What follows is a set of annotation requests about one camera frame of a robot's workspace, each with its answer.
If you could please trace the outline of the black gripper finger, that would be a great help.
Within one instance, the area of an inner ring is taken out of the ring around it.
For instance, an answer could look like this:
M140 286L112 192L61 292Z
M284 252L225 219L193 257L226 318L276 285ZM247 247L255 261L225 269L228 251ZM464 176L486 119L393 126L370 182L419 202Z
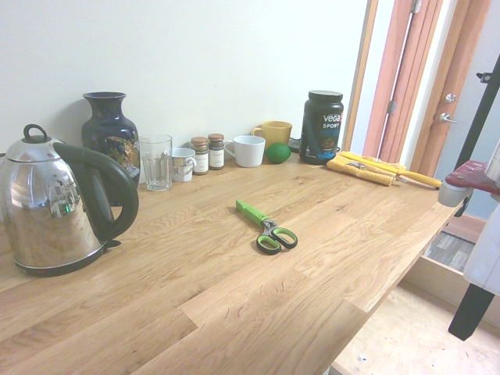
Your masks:
M448 332L462 341L469 338L482 320L494 296L491 292L470 284L448 327Z

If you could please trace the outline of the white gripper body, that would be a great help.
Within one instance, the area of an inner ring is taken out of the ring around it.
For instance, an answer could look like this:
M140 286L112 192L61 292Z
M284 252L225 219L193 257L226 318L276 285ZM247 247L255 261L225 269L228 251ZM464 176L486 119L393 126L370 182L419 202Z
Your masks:
M499 291L499 211L488 219L463 271L464 278L486 291Z

